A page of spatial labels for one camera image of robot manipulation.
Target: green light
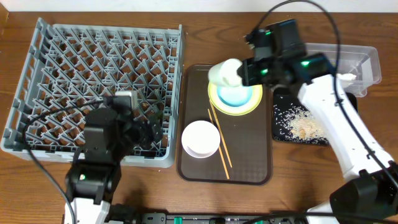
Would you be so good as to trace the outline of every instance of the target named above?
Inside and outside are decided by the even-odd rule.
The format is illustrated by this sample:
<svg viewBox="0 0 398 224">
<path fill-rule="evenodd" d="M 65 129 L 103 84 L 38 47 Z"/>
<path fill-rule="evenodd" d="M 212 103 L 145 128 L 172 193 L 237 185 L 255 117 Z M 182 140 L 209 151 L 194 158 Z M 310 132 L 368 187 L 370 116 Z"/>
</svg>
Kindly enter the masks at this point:
<svg viewBox="0 0 398 224">
<path fill-rule="evenodd" d="M 261 70 L 261 75 L 265 75 L 268 73 L 268 69 Z"/>
<path fill-rule="evenodd" d="M 307 67 L 307 66 L 310 64 L 310 62 L 309 62 L 309 61 L 304 61 L 304 62 L 301 62 L 301 64 L 302 64 L 304 67 Z"/>
</svg>

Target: chopstick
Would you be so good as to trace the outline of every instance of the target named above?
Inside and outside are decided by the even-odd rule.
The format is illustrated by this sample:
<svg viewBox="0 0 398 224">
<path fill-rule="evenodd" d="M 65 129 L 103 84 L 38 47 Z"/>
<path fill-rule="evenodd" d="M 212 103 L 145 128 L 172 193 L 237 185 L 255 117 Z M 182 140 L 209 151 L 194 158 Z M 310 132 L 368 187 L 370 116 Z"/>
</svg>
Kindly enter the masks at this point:
<svg viewBox="0 0 398 224">
<path fill-rule="evenodd" d="M 211 121 L 211 123 L 214 125 L 213 118 L 211 118 L 210 110 L 207 109 L 207 112 L 209 112 L 210 121 Z M 229 174 L 228 174 L 228 170 L 226 169 L 226 165 L 225 165 L 225 160 L 224 160 L 223 152 L 221 152 L 221 146 L 218 146 L 218 151 L 220 152 L 221 160 L 223 161 L 223 166 L 224 166 L 226 178 L 229 180 Z"/>
<path fill-rule="evenodd" d="M 214 109 L 214 106 L 213 106 L 213 104 L 211 103 L 211 100 L 209 100 L 209 102 L 210 102 L 211 110 L 213 111 L 214 119 L 216 120 L 216 123 L 217 123 L 218 131 L 220 132 L 221 140 L 222 140 L 223 145 L 224 145 L 225 154 L 226 154 L 226 157 L 228 158 L 229 166 L 231 166 L 231 168 L 232 168 L 231 159 L 229 158 L 228 149 L 226 148 L 226 144 L 225 144 L 223 132 L 221 131 L 221 126 L 220 126 L 220 123 L 218 122 L 216 110 Z"/>
</svg>

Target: black cable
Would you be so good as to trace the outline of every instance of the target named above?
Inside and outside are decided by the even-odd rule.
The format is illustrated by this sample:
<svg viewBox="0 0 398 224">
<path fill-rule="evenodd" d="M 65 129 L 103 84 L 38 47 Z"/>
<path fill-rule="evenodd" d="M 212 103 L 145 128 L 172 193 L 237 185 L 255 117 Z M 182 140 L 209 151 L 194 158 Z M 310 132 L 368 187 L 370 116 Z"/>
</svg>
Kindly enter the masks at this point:
<svg viewBox="0 0 398 224">
<path fill-rule="evenodd" d="M 32 120 L 28 121 L 24 127 L 24 129 L 22 130 L 22 140 L 24 142 L 24 145 L 27 146 L 27 151 L 30 155 L 30 158 L 32 158 L 32 160 L 34 161 L 34 163 L 36 164 L 36 166 L 40 169 L 40 171 L 42 171 L 44 173 L 44 175 L 50 180 L 50 182 L 55 186 L 55 188 L 60 192 L 62 198 L 64 199 L 65 203 L 68 205 L 68 208 L 70 210 L 70 215 L 72 218 L 72 224 L 77 224 L 76 222 L 76 216 L 75 213 L 73 212 L 72 209 L 72 205 L 70 204 L 70 201 L 68 200 L 68 197 L 66 195 L 66 193 L 62 190 L 61 186 L 58 184 L 58 182 L 54 179 L 54 177 L 44 168 L 44 166 L 39 162 L 39 160 L 35 157 L 35 155 L 32 152 L 32 149 L 30 148 L 30 145 L 28 145 L 27 141 L 26 141 L 26 131 L 27 128 L 34 124 L 36 121 L 45 118 L 48 115 L 51 114 L 55 114 L 55 113 L 59 113 L 61 111 L 68 111 L 68 110 L 73 110 L 73 109 L 78 109 L 78 108 L 82 108 L 84 106 L 89 106 L 89 105 L 96 105 L 99 103 L 103 103 L 103 100 L 99 100 L 99 101 L 94 101 L 94 102 L 90 102 L 90 103 L 85 103 L 83 105 L 80 106 L 69 106 L 67 108 L 62 108 L 62 109 L 57 109 L 57 110 L 53 110 L 53 111 L 47 111 L 45 113 L 42 113 L 41 115 L 33 118 Z"/>
<path fill-rule="evenodd" d="M 333 27 L 333 31 L 336 35 L 336 44 L 337 44 L 337 55 L 336 55 L 336 64 L 335 64 L 335 70 L 333 71 L 332 75 L 334 77 L 333 80 L 333 90 L 335 92 L 335 96 L 336 96 L 336 101 L 338 103 L 338 106 L 340 107 L 341 112 L 343 113 L 344 117 L 346 118 L 348 124 L 351 126 L 351 129 L 355 132 L 355 135 L 357 135 L 358 139 L 361 141 L 361 143 L 363 144 L 365 150 L 367 150 L 367 152 L 369 153 L 369 155 L 374 159 L 374 161 L 380 166 L 380 168 L 386 173 L 387 177 L 390 179 L 390 181 L 392 182 L 392 184 L 395 186 L 396 190 L 398 190 L 398 182 L 395 180 L 395 178 L 390 174 L 390 172 L 387 170 L 387 168 L 383 165 L 383 163 L 377 158 L 377 156 L 374 154 L 374 152 L 372 151 L 372 149 L 366 144 L 366 141 L 362 138 L 361 134 L 359 133 L 359 131 L 355 128 L 355 125 L 353 124 L 353 122 L 351 121 L 351 119 L 349 118 L 347 112 L 345 111 L 345 109 L 343 108 L 343 104 L 342 101 L 340 99 L 340 97 L 338 96 L 338 90 L 337 90 L 337 71 L 338 71 L 338 64 L 340 61 L 340 52 L 341 52 L 341 39 L 340 39 L 340 33 L 339 30 L 337 28 L 336 22 L 333 19 L 333 17 L 331 16 L 331 14 L 325 9 L 323 8 L 321 5 L 313 2 L 313 1 L 309 1 L 309 0 L 288 0 L 288 1 L 284 1 L 282 3 L 279 3 L 278 5 L 272 7 L 259 21 L 259 23 L 255 26 L 255 28 L 253 29 L 256 30 L 259 28 L 259 26 L 262 24 L 262 22 L 269 16 L 270 13 L 272 13 L 275 9 L 277 9 L 278 7 L 281 7 L 283 5 L 289 4 L 289 3 L 293 3 L 293 2 L 307 2 L 309 4 L 313 4 L 314 6 L 316 6 L 317 8 L 319 8 L 324 15 L 327 16 L 328 20 L 330 21 L 332 27 Z"/>
<path fill-rule="evenodd" d="M 255 218 L 249 221 L 244 222 L 243 224 L 253 224 L 259 221 L 267 221 L 271 220 L 273 218 L 306 218 L 309 216 L 314 216 L 314 217 L 335 217 L 339 218 L 342 220 L 346 221 L 352 221 L 352 222 L 369 222 L 369 223 L 386 223 L 386 224 L 397 224 L 398 222 L 394 221 L 389 221 L 389 220 L 378 220 L 375 218 L 368 218 L 368 217 L 361 217 L 357 215 L 350 215 L 350 214 L 344 214 L 344 213 L 325 213 L 325 212 L 283 212 L 283 213 L 278 213 L 278 214 L 270 214 L 270 215 L 264 215 L 259 218 Z"/>
</svg>

